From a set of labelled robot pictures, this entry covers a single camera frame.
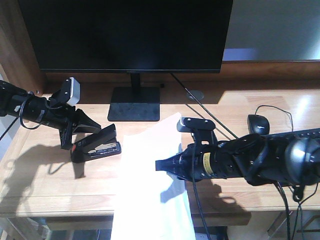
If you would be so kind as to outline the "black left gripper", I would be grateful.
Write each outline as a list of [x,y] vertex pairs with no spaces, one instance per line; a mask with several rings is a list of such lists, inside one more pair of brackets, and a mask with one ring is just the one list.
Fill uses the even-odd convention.
[[26,96],[26,120],[59,131],[60,146],[64,150],[72,148],[72,136],[75,133],[97,134],[100,124],[88,117],[83,110],[66,105],[48,108],[48,100],[28,93]]

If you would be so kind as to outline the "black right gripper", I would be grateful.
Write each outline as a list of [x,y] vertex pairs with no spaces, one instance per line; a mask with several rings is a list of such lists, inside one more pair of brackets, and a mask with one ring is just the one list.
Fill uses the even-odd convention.
[[232,155],[223,151],[229,141],[218,141],[212,130],[194,130],[191,135],[194,143],[189,144],[183,153],[156,160],[155,170],[190,182],[243,177]]

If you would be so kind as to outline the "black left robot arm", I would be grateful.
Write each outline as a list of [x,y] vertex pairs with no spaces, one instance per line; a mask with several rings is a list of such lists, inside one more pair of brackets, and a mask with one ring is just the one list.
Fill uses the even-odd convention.
[[27,120],[37,123],[29,129],[44,125],[59,130],[60,145],[65,150],[71,149],[73,134],[96,134],[101,130],[101,125],[76,108],[79,100],[80,83],[74,77],[67,78],[49,98],[36,96],[3,80],[0,82],[0,115],[17,117],[24,128]]

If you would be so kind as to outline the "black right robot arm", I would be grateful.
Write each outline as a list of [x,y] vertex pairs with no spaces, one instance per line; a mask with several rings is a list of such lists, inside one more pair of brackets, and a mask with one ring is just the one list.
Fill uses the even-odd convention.
[[244,178],[252,186],[310,186],[320,181],[320,142],[292,132],[192,143],[181,153],[157,160],[155,169],[190,182]]

